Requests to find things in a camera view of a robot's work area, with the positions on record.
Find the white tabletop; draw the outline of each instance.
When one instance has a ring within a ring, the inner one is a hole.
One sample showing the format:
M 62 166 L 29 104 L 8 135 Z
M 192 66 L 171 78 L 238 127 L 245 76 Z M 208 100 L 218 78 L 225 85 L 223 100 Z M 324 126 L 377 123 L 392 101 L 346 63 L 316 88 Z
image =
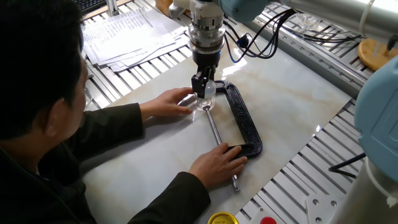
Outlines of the white tabletop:
M 237 30 L 240 34 L 252 33 L 244 26 L 237 26 Z M 260 37 L 257 44 L 265 46 L 267 41 Z M 237 58 L 238 49 L 233 47 L 232 51 Z M 190 86 L 196 69 L 189 58 L 114 105 L 142 103 L 167 89 Z M 239 176 L 240 193 L 233 191 L 230 182 L 210 192 L 211 206 L 199 223 L 205 223 L 216 212 L 237 213 L 350 99 L 280 49 L 269 60 L 245 57 L 234 64 L 225 47 L 216 79 L 228 80 L 238 87 L 262 139 L 263 151 L 249 160 Z M 222 96 L 217 97 L 212 114 L 223 141 L 243 143 Z M 145 125 L 145 139 L 86 163 L 93 166 L 111 159 L 83 177 L 88 203 L 98 223 L 127 223 L 178 172 L 188 171 L 200 154 L 216 146 L 207 117 L 201 111 L 195 113 L 194 119 L 152 119 Z

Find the man's right hand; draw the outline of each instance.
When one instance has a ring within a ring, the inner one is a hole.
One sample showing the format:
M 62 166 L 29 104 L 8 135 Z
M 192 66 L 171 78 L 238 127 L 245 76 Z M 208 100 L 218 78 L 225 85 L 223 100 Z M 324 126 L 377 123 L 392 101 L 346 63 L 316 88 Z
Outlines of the man's right hand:
M 201 155 L 193 162 L 189 173 L 198 177 L 203 185 L 209 189 L 242 172 L 247 157 L 234 159 L 242 147 L 236 146 L 228 150 L 228 143 L 222 143 L 210 152 Z

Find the clear plastic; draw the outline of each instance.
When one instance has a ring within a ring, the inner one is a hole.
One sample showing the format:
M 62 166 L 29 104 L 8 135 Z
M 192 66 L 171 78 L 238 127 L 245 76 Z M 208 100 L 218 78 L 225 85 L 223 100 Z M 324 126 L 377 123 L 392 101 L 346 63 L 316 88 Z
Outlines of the clear plastic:
M 305 30 L 317 30 L 320 20 L 315 16 L 301 13 L 297 16 L 299 18 L 298 25 Z
M 216 83 L 213 80 L 209 80 L 206 84 L 205 98 L 197 97 L 195 104 L 199 110 L 203 110 L 205 106 L 210 106 L 210 109 L 214 107 L 216 102 Z

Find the yellow lid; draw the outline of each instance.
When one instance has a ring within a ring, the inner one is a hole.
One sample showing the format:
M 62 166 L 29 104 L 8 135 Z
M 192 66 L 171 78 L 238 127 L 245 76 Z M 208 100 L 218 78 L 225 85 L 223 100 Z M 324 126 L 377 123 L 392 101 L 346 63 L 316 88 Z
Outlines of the yellow lid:
M 239 224 L 239 222 L 228 212 L 218 212 L 210 217 L 207 224 Z

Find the man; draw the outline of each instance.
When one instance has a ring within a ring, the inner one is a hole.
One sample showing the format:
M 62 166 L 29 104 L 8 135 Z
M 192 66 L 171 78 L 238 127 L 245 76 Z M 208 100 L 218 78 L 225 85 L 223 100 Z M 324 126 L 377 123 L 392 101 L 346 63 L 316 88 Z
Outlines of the man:
M 79 164 L 142 137 L 151 116 L 190 114 L 191 88 L 138 105 L 83 114 L 87 69 L 80 12 L 71 0 L 0 1 L 0 223 L 95 223 Z M 222 144 L 181 172 L 129 223 L 193 223 L 207 189 L 242 171 Z

